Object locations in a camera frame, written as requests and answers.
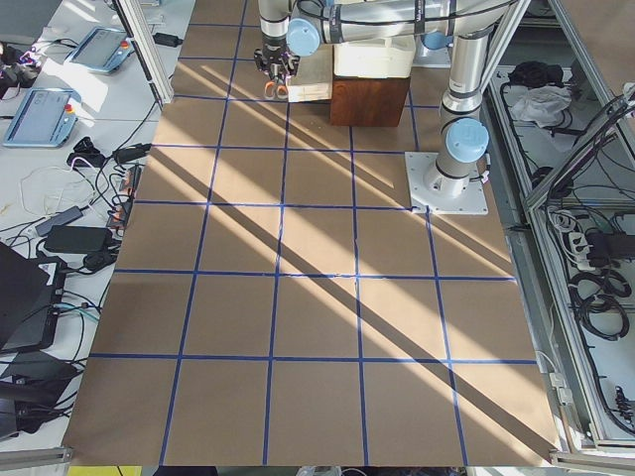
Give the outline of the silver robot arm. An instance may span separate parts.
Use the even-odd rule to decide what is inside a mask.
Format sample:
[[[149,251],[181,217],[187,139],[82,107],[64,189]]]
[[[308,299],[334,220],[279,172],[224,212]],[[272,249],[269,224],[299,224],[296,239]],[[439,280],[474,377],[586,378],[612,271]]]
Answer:
[[[285,99],[300,61],[323,45],[411,37],[427,56],[451,50],[441,102],[443,145],[423,175],[432,196],[463,195],[489,135],[479,122],[489,40],[513,1],[261,1],[262,46],[257,68],[269,79],[268,98]]]

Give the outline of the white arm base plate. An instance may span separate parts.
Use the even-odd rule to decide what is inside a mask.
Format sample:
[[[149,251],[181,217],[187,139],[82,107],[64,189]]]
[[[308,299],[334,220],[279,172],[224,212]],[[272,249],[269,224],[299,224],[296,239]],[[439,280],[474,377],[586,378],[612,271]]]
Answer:
[[[406,152],[411,211],[416,214],[486,215],[488,205],[477,162],[463,178],[448,178],[437,167],[437,153]]]

